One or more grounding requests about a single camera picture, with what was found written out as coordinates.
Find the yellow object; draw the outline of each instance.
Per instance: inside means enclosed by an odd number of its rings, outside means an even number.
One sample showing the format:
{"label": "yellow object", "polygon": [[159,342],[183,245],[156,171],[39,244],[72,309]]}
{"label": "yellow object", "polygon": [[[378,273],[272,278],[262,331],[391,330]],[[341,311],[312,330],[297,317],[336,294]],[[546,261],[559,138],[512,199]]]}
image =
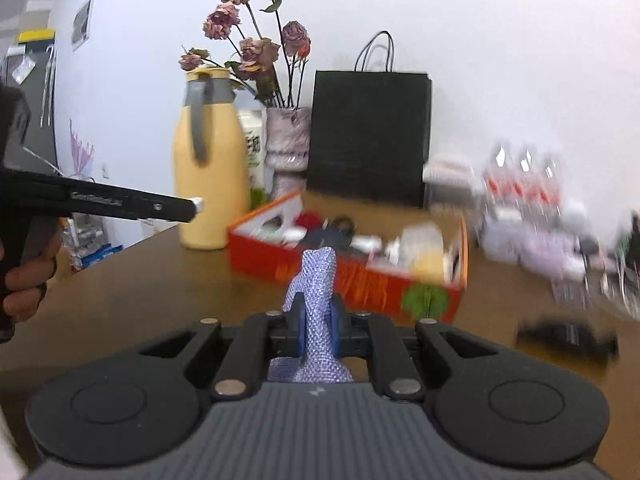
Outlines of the yellow object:
{"label": "yellow object", "polygon": [[442,283],[444,281],[444,254],[439,251],[416,254],[411,272],[422,282]]}
{"label": "yellow object", "polygon": [[56,35],[53,28],[43,28],[42,30],[25,30],[18,34],[16,43],[26,43],[27,41],[52,40]]}
{"label": "yellow object", "polygon": [[192,249],[226,246],[226,226],[249,211],[246,141],[225,68],[187,72],[187,96],[174,137],[177,196],[200,197],[204,208],[180,224],[180,241]]}

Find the human hand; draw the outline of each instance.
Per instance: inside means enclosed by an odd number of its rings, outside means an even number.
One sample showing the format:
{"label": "human hand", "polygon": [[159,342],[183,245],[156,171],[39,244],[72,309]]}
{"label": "human hand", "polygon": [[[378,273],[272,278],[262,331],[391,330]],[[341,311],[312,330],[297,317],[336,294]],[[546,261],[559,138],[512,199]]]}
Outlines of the human hand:
{"label": "human hand", "polygon": [[[47,291],[46,282],[56,270],[56,254],[61,245],[62,232],[58,230],[40,256],[6,274],[6,288],[14,292],[4,298],[2,309],[14,321],[27,321],[38,311]],[[0,260],[3,257],[4,249],[0,248]]]}

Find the wall picture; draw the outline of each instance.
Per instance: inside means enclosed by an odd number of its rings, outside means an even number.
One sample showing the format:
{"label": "wall picture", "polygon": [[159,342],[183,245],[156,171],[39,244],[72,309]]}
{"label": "wall picture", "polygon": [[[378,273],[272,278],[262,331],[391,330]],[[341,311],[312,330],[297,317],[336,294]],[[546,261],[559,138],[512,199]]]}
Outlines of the wall picture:
{"label": "wall picture", "polygon": [[74,51],[89,39],[89,22],[93,6],[94,0],[87,0],[76,13],[73,31],[71,32],[71,45]]}

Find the open box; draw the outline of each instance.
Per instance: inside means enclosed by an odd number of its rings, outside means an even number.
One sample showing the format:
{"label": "open box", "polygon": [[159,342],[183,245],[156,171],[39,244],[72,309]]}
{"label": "open box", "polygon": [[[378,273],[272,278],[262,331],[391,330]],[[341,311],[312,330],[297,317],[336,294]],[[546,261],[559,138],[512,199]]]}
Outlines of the open box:
{"label": "open box", "polygon": [[357,234],[393,240],[408,226],[433,221],[442,231],[445,252],[450,253],[452,272],[444,283],[417,280],[391,264],[366,262],[338,254],[334,292],[353,310],[383,312],[395,319],[436,317],[451,322],[466,287],[467,239],[462,215],[430,214],[427,211],[373,202],[346,200],[305,191],[294,191],[249,213],[228,226],[231,268],[270,281],[289,283],[300,272],[304,248],[288,248],[260,240],[254,233],[266,221],[280,216],[283,228],[303,210],[322,218],[347,215]]}

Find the flower bouquet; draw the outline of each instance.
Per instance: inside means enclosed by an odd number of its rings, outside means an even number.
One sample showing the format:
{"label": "flower bouquet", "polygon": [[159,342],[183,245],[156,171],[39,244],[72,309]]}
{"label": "flower bouquet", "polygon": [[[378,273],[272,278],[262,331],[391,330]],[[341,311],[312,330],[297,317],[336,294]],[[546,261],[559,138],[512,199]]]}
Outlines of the flower bouquet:
{"label": "flower bouquet", "polygon": [[[274,14],[280,32],[280,43],[274,43],[260,33],[260,28],[251,6],[251,0],[221,0],[216,9],[207,16],[202,30],[211,40],[228,41],[235,53],[231,59],[219,64],[210,59],[208,50],[192,48],[180,56],[180,67],[189,71],[201,65],[226,67],[231,71],[230,79],[235,89],[246,89],[253,93],[267,108],[298,108],[302,78],[311,52],[311,40],[305,27],[298,22],[289,22],[284,27],[278,10],[282,0],[270,0],[262,12]],[[239,6],[245,6],[254,25],[257,39],[246,36],[241,28]],[[278,79],[274,63],[280,57],[283,47],[287,68],[287,94]],[[298,92],[294,95],[296,71],[299,73]]]}

